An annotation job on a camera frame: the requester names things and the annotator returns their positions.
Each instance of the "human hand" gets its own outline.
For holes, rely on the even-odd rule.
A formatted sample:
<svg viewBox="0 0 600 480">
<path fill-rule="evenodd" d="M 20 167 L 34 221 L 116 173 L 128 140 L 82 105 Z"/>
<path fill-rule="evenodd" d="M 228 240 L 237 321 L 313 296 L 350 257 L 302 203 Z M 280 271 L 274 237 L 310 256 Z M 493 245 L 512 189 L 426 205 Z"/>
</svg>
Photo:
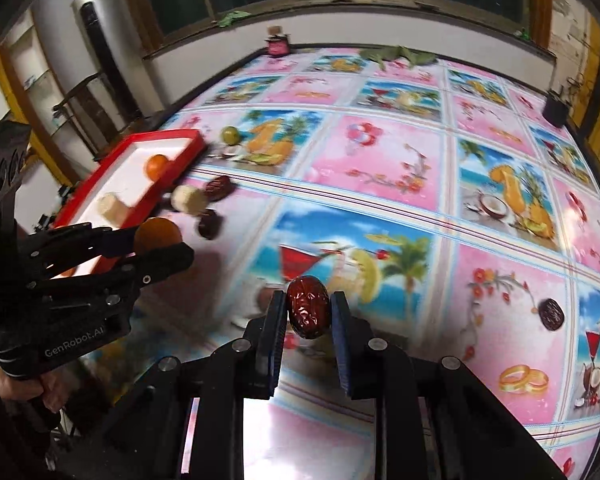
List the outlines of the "human hand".
<svg viewBox="0 0 600 480">
<path fill-rule="evenodd" d="M 42 402 L 50 412 L 57 413 L 69 398 L 69 386 L 62 376 L 62 370 L 40 375 L 40 382 L 44 388 Z"/>
<path fill-rule="evenodd" d="M 31 400 L 42 395 L 44 388 L 39 380 L 17 381 L 0 368 L 0 398 L 4 400 Z"/>
</svg>

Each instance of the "small jar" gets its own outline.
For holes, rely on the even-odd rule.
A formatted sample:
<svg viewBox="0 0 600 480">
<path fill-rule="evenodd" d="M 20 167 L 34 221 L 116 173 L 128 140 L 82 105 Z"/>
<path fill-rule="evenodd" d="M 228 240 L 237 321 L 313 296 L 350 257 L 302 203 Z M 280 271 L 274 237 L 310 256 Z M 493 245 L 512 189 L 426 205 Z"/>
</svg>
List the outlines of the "small jar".
<svg viewBox="0 0 600 480">
<path fill-rule="evenodd" d="M 289 38 L 286 34 L 282 34 L 282 27 L 273 25 L 267 27 L 267 51 L 271 57 L 283 57 L 291 54 L 291 46 Z"/>
</svg>

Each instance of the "green lime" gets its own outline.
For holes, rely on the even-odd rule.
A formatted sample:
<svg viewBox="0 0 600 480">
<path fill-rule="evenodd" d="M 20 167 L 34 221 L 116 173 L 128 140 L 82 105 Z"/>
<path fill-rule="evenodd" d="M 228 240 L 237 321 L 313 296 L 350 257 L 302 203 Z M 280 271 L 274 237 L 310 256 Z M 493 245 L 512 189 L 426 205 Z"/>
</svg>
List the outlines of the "green lime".
<svg viewBox="0 0 600 480">
<path fill-rule="evenodd" d="M 222 142 L 229 146 L 240 144 L 242 136 L 235 126 L 226 126 L 222 129 Z"/>
</svg>

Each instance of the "orange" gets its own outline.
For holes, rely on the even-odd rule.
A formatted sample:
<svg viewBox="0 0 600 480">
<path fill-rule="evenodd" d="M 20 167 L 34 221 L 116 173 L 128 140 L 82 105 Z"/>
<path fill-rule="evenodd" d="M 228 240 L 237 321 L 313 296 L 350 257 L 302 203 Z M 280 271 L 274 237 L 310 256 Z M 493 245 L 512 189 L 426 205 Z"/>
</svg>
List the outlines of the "orange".
<svg viewBox="0 0 600 480">
<path fill-rule="evenodd" d="M 144 174 L 149 180 L 156 182 L 164 172 L 168 163 L 169 159 L 166 156 L 160 154 L 152 155 L 144 164 Z"/>
<path fill-rule="evenodd" d="M 140 224 L 134 236 L 134 252 L 144 254 L 154 249 L 169 247 L 182 241 L 180 228 L 166 218 L 149 218 Z"/>
</svg>

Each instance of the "printed pineapple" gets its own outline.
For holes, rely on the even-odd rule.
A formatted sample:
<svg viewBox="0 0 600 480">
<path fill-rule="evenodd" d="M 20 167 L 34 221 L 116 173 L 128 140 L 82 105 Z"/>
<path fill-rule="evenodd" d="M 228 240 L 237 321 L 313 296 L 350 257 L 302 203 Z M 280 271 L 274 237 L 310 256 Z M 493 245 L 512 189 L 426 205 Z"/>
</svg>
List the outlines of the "printed pineapple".
<svg viewBox="0 0 600 480">
<path fill-rule="evenodd" d="M 538 237 L 553 238 L 555 235 L 554 223 L 549 212 L 542 205 L 546 196 L 538 177 L 527 168 L 521 168 L 520 180 L 525 186 L 526 192 L 531 195 L 531 204 L 528 208 L 528 220 L 531 222 L 525 222 L 525 227 Z"/>
</svg>

